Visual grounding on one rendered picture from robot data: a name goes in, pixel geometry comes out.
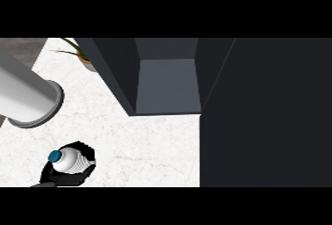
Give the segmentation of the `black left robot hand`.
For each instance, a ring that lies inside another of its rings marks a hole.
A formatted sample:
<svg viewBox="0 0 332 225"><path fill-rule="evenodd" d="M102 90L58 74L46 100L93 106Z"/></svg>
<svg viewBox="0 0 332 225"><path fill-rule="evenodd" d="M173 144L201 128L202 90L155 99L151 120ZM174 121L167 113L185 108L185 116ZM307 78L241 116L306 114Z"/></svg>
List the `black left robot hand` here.
<svg viewBox="0 0 332 225"><path fill-rule="evenodd" d="M75 141L59 149L64 148L75 148L89 160L95 160L95 149L84 142ZM95 171L95 168L96 164L93 164L83 173L68 174L58 172L53 169L52 162L47 162L41 171L39 183L55 182L56 186L80 186Z"/></svg>

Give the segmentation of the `white bottle with blue cap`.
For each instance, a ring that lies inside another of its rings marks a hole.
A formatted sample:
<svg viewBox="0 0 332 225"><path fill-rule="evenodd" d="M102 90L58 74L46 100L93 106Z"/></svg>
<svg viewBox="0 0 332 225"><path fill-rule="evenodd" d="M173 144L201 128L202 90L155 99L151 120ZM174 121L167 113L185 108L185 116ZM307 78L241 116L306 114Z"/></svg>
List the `white bottle with blue cap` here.
<svg viewBox="0 0 332 225"><path fill-rule="evenodd" d="M75 148L53 150L49 153L49 161L52 162L53 169L68 174L83 173L96 164L96 161L89 160Z"/></svg>

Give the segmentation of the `dark grey open cabinet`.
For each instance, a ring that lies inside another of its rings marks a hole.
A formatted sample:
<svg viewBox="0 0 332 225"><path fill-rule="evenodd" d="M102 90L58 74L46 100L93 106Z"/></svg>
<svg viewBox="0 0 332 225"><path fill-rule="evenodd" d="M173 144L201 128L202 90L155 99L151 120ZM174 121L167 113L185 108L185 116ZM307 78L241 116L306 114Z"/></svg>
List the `dark grey open cabinet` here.
<svg viewBox="0 0 332 225"><path fill-rule="evenodd" d="M131 116L199 114L233 38L77 38Z"/></svg>

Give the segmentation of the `dark grey cabinet door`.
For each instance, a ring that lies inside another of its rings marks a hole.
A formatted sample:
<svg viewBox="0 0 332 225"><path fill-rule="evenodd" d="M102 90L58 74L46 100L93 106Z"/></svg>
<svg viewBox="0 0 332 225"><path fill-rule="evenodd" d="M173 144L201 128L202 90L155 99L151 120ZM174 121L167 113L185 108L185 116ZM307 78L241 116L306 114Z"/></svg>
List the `dark grey cabinet door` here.
<svg viewBox="0 0 332 225"><path fill-rule="evenodd" d="M235 40L199 134L201 185L332 186L332 39Z"/></svg>

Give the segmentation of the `white cylinder with grey rim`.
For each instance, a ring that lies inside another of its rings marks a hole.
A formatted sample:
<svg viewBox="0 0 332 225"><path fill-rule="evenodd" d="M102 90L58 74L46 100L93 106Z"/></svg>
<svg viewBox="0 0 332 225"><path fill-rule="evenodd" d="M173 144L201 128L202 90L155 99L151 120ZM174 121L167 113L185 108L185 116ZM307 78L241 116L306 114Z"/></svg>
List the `white cylinder with grey rim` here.
<svg viewBox="0 0 332 225"><path fill-rule="evenodd" d="M55 81L44 80L0 48L0 115L21 128L43 125L56 115L65 98Z"/></svg>

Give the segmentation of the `green potted plant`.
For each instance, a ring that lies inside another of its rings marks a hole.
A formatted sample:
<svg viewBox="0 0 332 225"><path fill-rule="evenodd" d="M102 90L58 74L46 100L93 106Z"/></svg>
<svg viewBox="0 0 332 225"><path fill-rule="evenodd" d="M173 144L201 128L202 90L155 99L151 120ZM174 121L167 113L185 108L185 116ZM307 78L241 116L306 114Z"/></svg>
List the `green potted plant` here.
<svg viewBox="0 0 332 225"><path fill-rule="evenodd" d="M96 68L93 67L92 65L92 61L87 57L87 55L84 54L80 46L67 38L62 38L62 40L74 47L75 51L74 52L70 52L70 51L64 51L64 50L58 50L58 53L67 53L67 54L72 54L78 57L80 59L80 62L83 64L83 66L86 67L86 69L90 71L90 72L96 72Z"/></svg>

